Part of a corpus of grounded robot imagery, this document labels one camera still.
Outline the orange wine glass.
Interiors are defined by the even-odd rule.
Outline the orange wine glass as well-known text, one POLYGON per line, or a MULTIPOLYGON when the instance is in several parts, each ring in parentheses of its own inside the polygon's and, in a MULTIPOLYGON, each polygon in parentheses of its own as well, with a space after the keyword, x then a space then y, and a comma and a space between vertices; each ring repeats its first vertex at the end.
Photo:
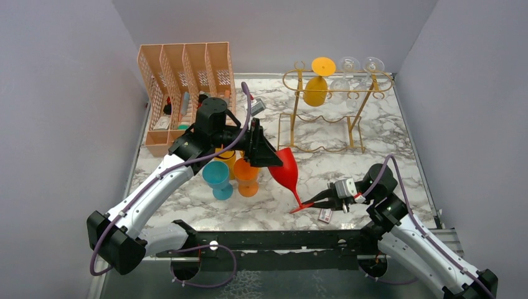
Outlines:
POLYGON ((253 197, 258 192, 259 171, 258 168, 250 166, 243 158, 236 160, 233 173, 238 182, 238 191, 241 196, 253 197))

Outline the yellow wine glass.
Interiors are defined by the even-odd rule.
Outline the yellow wine glass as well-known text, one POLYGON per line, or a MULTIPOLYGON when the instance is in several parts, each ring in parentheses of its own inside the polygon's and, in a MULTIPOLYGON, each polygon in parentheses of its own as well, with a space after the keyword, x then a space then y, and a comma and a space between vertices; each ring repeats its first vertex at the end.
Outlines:
POLYGON ((234 176, 234 173, 233 173, 233 167, 234 167, 234 164, 235 164, 235 162, 237 160, 236 151, 232 151, 232 150, 225 151, 225 152, 217 155, 214 159, 217 160, 217 161, 221 161, 221 162, 225 163, 228 166, 229 179, 230 180, 234 180, 235 176, 234 176))
POLYGON ((318 57, 311 63, 312 71, 316 76, 308 81, 304 89, 304 102, 311 107, 319 107, 328 94, 326 77, 336 71, 336 64, 328 57, 318 57))

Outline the red wine glass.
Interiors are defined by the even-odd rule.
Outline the red wine glass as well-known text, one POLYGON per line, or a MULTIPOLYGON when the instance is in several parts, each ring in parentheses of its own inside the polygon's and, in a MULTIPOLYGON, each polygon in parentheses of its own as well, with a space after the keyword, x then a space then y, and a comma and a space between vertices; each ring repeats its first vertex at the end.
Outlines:
POLYGON ((283 162, 282 166, 272 166, 268 167, 268 170, 273 177, 273 179, 283 187, 287 188, 294 195, 298 207, 292 209, 290 214, 294 214, 303 209, 312 207, 313 203, 303 204, 297 192, 298 184, 298 165, 296 163, 295 157, 291 148, 283 148, 276 152, 276 155, 283 162))

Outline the blue wine glass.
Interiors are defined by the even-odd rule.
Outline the blue wine glass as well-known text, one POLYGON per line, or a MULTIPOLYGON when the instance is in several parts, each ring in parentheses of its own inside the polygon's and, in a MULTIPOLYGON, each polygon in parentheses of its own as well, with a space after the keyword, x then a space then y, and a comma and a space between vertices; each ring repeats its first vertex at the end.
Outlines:
POLYGON ((225 201, 232 196, 233 186, 230 183, 230 170, 224 162, 209 162, 202 170, 202 177, 212 189, 212 194, 217 200, 225 201))

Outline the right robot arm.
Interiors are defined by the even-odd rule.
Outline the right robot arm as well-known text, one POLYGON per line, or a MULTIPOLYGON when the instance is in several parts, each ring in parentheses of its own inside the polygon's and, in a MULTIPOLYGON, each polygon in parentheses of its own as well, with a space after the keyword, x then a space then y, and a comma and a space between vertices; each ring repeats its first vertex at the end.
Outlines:
POLYGON ((437 298, 496 298, 498 277, 489 269, 478 270, 425 227, 408 199, 394 193, 398 179, 399 173, 377 163, 362 180, 328 183, 326 190, 303 204, 343 212, 352 204, 365 204, 371 221, 359 237, 364 252, 379 250, 395 259, 437 298))

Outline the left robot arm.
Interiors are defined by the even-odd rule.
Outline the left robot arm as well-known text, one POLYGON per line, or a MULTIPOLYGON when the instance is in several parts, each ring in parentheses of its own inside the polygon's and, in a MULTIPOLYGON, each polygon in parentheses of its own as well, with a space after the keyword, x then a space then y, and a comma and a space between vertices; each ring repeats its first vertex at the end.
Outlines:
POLYGON ((175 139, 155 171, 108 212, 94 211, 88 216, 88 241, 93 250, 90 273, 99 275, 97 256, 110 269, 126 275, 149 254, 173 249, 183 256, 193 253, 196 240, 179 224, 167 227, 171 244, 148 237, 143 229, 161 204, 214 158, 218 148, 243 151, 244 160, 255 168, 283 164, 265 138, 259 119, 247 117, 240 123, 225 100, 206 98, 196 111, 195 122, 175 139))

